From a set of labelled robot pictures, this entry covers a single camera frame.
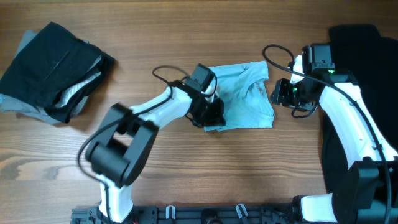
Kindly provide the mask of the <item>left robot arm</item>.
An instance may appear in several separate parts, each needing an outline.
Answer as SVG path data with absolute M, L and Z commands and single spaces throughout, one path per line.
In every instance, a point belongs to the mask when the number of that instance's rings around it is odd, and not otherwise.
M 98 130 L 82 145 L 93 178 L 101 184 L 99 219 L 124 223 L 134 209 L 132 184 L 141 174 L 159 131 L 190 114 L 198 128 L 225 124 L 224 103 L 214 85 L 204 91 L 175 80 L 141 105 L 113 105 Z

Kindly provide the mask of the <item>light blue t-shirt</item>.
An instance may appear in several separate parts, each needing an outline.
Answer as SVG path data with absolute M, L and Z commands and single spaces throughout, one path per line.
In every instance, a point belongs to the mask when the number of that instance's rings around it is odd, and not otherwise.
M 265 61 L 211 67 L 218 84 L 217 94 L 223 100 L 225 125 L 207 126 L 205 131 L 271 128 L 274 110 L 264 82 L 269 79 Z

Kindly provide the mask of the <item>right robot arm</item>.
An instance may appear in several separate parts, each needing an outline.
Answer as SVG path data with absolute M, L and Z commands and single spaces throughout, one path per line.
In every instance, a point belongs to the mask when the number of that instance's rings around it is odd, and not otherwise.
M 331 179 L 334 190 L 294 197 L 290 222 L 397 223 L 397 151 L 383 138 L 352 75 L 282 78 L 270 99 L 293 111 L 321 108 L 342 146 L 330 159 L 344 169 Z

